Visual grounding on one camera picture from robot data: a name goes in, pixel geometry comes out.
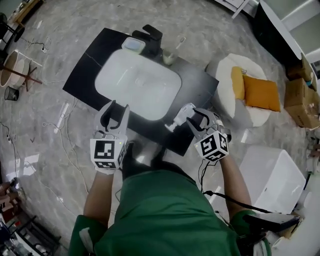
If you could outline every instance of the orange cushion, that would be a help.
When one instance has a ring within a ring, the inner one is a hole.
[[[277,84],[244,75],[245,105],[280,112]]]
[[[236,99],[245,99],[245,84],[242,74],[242,68],[239,66],[232,67],[231,70],[232,88]]]

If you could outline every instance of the cable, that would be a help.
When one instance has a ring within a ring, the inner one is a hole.
[[[33,42],[34,40],[32,39],[32,41],[28,41],[26,39],[24,39],[23,37],[20,37],[22,40],[26,41],[28,44],[27,49],[29,48],[29,46],[31,45],[42,45],[43,47],[46,47],[45,44],[43,42]]]
[[[206,174],[206,171],[207,171],[207,167],[208,166],[216,166],[218,161],[216,161],[214,164],[210,164],[210,161],[208,161],[204,167],[204,169],[202,169],[202,172],[201,172],[201,178],[200,178],[200,168],[202,166],[202,164],[204,163],[204,159],[202,159],[202,162],[201,162],[201,165],[198,169],[198,180],[199,180],[199,183],[201,185],[201,192],[203,193],[204,192],[204,189],[203,189],[203,181],[204,181],[204,176]]]
[[[8,138],[8,136],[9,136],[9,132],[10,132],[9,127],[8,127],[8,126],[6,126],[6,125],[4,125],[2,122],[0,122],[0,125],[2,125],[3,127],[7,128],[8,132],[7,132],[6,137]]]
[[[247,209],[251,209],[251,210],[256,210],[256,211],[259,211],[259,212],[262,212],[262,213],[265,213],[265,214],[270,214],[271,211],[268,211],[268,210],[265,210],[265,209],[261,209],[261,208],[257,208],[257,207],[254,207],[252,205],[248,205],[248,204],[245,204],[243,202],[239,202],[235,199],[233,199],[232,197],[228,196],[228,195],[225,195],[225,194],[221,194],[221,193],[216,193],[216,192],[212,192],[211,190],[208,190],[206,192],[204,192],[203,190],[203,181],[204,181],[204,176],[206,174],[206,171],[207,171],[207,167],[208,166],[216,166],[218,161],[216,161],[214,164],[210,164],[210,161],[208,161],[204,167],[204,169],[202,170],[202,173],[201,173],[201,180],[200,180],[200,185],[201,185],[201,192],[204,194],[204,195],[209,195],[209,196],[213,196],[213,195],[217,195],[219,197],[222,197],[230,202],[233,202],[243,208],[247,208]]]
[[[119,203],[120,203],[120,200],[119,200],[119,198],[117,197],[117,194],[118,194],[120,191],[121,191],[121,188],[120,188],[117,192],[115,192],[115,194],[114,194],[115,198],[118,200]]]
[[[45,184],[41,181],[41,179],[40,179],[40,178],[38,177],[38,175],[36,174],[37,170],[32,166],[32,164],[29,163],[28,161],[24,161],[24,162],[28,163],[29,166],[34,170],[34,175],[36,176],[36,179],[39,181],[39,183],[40,183],[41,185],[43,185],[44,187],[46,187],[47,189],[49,189],[49,190],[59,199],[59,201],[61,202],[61,204],[63,204],[63,206],[64,206],[71,214],[73,214],[75,217],[77,217],[77,215],[75,215],[75,214],[64,204],[64,202],[60,199],[60,197],[57,196],[57,194],[56,194],[49,186],[45,185]]]
[[[88,188],[87,188],[86,180],[85,180],[85,177],[84,177],[81,169],[79,168],[78,156],[77,156],[77,153],[76,153],[76,151],[74,150],[74,148],[73,148],[73,146],[72,146],[72,143],[71,143],[71,140],[70,140],[70,137],[69,137],[69,134],[68,134],[68,129],[66,129],[66,134],[67,134],[67,138],[68,138],[68,140],[69,140],[69,143],[70,143],[70,145],[71,145],[71,149],[72,149],[72,151],[73,151],[74,154],[75,154],[75,162],[76,162],[76,165],[71,161],[71,159],[70,159],[70,157],[69,157],[69,155],[68,155],[68,153],[67,153],[67,151],[66,151],[66,148],[65,148],[64,142],[63,142],[62,132],[61,132],[61,129],[65,126],[65,123],[66,123],[66,122],[67,122],[67,125],[68,125],[69,116],[70,116],[71,112],[74,110],[74,108],[75,108],[75,106],[76,106],[76,104],[77,104],[77,102],[78,102],[78,99],[75,101],[75,98],[74,98],[73,100],[74,100],[74,105],[73,105],[72,109],[70,110],[69,114],[68,114],[67,116],[65,116],[64,114],[61,114],[61,118],[63,119],[63,124],[62,124],[61,127],[56,126],[56,125],[55,125],[54,123],[52,123],[52,122],[49,122],[49,123],[44,122],[44,123],[42,123],[42,126],[43,126],[43,127],[46,127],[46,126],[48,126],[48,125],[51,125],[51,126],[54,126],[55,128],[57,128],[57,130],[59,131],[59,134],[60,134],[61,145],[62,145],[63,151],[64,151],[67,159],[69,160],[69,162],[80,172],[81,177],[82,177],[82,179],[83,179],[83,183],[84,183],[84,186],[85,186],[86,193],[88,194],[89,191],[88,191]]]
[[[256,210],[256,211],[259,211],[261,213],[264,213],[264,214],[270,214],[272,213],[271,211],[268,211],[268,210],[265,210],[265,209],[261,209],[261,208],[257,208],[257,207],[254,207],[252,205],[249,205],[249,204],[246,204],[246,203],[243,203],[243,202],[239,202],[235,199],[233,199],[232,197],[228,196],[228,195],[225,195],[225,194],[221,194],[221,193],[216,193],[216,192],[212,192],[212,191],[206,191],[203,193],[204,195],[209,195],[209,196],[213,196],[213,195],[217,195],[218,197],[222,197],[232,203],[235,203],[243,208],[247,208],[247,209],[251,209],[251,210]]]
[[[14,172],[15,172],[15,178],[18,180],[18,176],[17,176],[17,158],[16,158],[16,147],[14,145],[14,143],[12,142],[12,146],[13,146],[13,152],[14,152]]]
[[[200,184],[201,184],[201,181],[200,181],[200,168],[201,168],[203,163],[204,163],[204,159],[202,159],[202,162],[201,162],[201,164],[199,166],[199,169],[198,169],[198,181],[199,181]]]
[[[46,63],[47,63],[47,60],[48,60],[48,56],[49,56],[50,54],[49,53],[46,53],[46,58],[45,58],[45,60],[44,60],[44,62],[43,62],[43,66],[42,66],[42,68],[41,68],[41,74],[40,74],[40,76],[41,76],[41,81],[44,83],[44,84],[54,84],[54,83],[60,83],[60,82],[66,82],[67,80],[58,80],[58,81],[47,81],[46,79],[44,79],[44,77],[43,77],[43,70],[45,69],[45,66],[46,66]]]

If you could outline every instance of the white box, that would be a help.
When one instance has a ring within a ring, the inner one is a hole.
[[[306,179],[287,151],[252,145],[240,165],[253,206],[290,214]]]

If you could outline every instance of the white sink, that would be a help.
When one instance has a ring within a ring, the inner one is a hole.
[[[137,115],[155,121],[168,112],[180,87],[180,76],[128,50],[115,51],[95,79],[97,92]]]

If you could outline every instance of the gray floor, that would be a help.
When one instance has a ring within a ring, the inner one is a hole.
[[[84,180],[90,188],[96,173],[90,161],[89,140],[97,111],[74,101],[62,88],[85,49],[105,27],[131,33],[145,24],[151,24],[163,32],[162,47],[172,47],[177,35],[185,35],[187,40],[180,56],[203,68],[211,58],[221,53],[235,53],[252,59],[263,68],[267,79],[277,82],[282,111],[272,112],[262,127],[247,130],[234,128],[231,154],[240,164],[250,144],[267,145],[287,150],[301,171],[306,170],[305,129],[298,128],[283,109],[284,68],[257,42],[248,19],[240,14],[233,21],[231,15],[221,5],[206,0],[47,0],[31,17],[23,37],[29,41],[45,42],[48,53],[43,53],[40,45],[28,46],[23,40],[13,44],[11,49],[18,49],[41,64],[43,67],[38,67],[35,76],[45,83],[32,83],[29,92],[21,88],[17,102],[4,101],[4,89],[1,89],[0,119],[9,126],[10,136],[14,138],[18,153],[16,172],[27,195],[25,208],[37,215],[54,234],[62,236],[61,241],[66,247],[76,215],[82,213],[86,200]],[[54,132],[52,125],[43,125],[56,124],[63,104],[73,106],[74,102],[74,110],[61,130],[62,137],[59,131]],[[1,127],[0,159],[2,176],[10,180],[15,176],[15,161],[6,132]],[[128,136],[143,143],[143,161],[150,159],[157,145],[131,130]],[[84,180],[66,157],[62,141],[73,164],[78,162]],[[184,157],[168,152],[165,158],[198,180],[201,159],[193,145]],[[117,172],[113,184],[112,211],[118,207],[114,194],[121,185],[121,173]],[[208,169],[204,178],[205,189],[215,190],[217,186],[223,187],[219,164]],[[215,205],[224,212],[223,201],[217,200]]]

